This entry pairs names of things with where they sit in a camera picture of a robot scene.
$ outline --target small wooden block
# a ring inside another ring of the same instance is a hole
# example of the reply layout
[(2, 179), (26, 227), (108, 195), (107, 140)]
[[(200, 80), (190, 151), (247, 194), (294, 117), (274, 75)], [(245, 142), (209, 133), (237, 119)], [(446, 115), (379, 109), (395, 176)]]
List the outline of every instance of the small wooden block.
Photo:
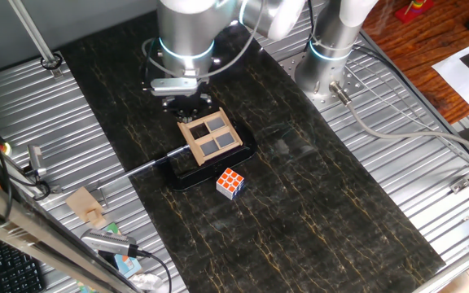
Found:
[(88, 217), (90, 212), (95, 214), (95, 218), (99, 218), (99, 216), (103, 218), (103, 207), (84, 187), (79, 188), (73, 195), (70, 195), (66, 199), (66, 204), (84, 222), (90, 220)]
[(106, 225), (106, 219), (104, 219), (103, 214), (95, 210), (88, 212), (86, 214), (90, 223), (97, 228), (103, 228)]

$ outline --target red object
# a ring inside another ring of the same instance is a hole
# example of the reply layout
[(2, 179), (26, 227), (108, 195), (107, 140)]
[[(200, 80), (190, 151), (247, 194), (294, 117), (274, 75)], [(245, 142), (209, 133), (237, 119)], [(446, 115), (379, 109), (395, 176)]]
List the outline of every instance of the red object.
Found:
[(408, 24), (410, 21), (412, 21), (414, 18), (417, 16), (423, 14), (426, 12), (428, 9), (433, 7), (433, 1), (432, 0), (427, 0), (426, 3), (423, 4), (423, 6), (419, 9), (414, 9), (414, 7), (410, 8), (408, 10), (408, 13), (405, 14), (406, 10), (408, 9), (408, 6), (405, 6), (401, 8), (400, 10), (396, 11), (395, 16), (403, 22), (403, 24)]

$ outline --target wooden table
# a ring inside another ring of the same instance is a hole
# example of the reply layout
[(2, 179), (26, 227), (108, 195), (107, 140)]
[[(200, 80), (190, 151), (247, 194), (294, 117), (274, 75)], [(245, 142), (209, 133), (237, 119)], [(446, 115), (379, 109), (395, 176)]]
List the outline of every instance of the wooden table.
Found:
[(441, 115), (453, 124), (469, 105), (432, 65), (469, 47), (469, 0), (434, 0), (435, 6), (408, 24), (394, 12), (410, 0), (379, 0), (364, 29)]

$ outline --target rubik's cube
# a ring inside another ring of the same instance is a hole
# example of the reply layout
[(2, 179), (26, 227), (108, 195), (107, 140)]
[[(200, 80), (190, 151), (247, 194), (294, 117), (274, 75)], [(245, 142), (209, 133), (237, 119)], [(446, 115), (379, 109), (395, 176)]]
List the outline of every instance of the rubik's cube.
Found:
[(242, 189), (242, 185), (243, 177), (228, 168), (220, 178), (218, 178), (217, 190), (227, 196), (228, 199), (233, 199)]

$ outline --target keyboard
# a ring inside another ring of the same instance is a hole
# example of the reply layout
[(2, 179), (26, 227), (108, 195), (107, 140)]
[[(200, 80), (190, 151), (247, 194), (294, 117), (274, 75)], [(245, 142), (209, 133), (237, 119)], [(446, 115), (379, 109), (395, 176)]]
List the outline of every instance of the keyboard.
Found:
[(39, 293), (45, 290), (39, 263), (0, 241), (0, 292)]

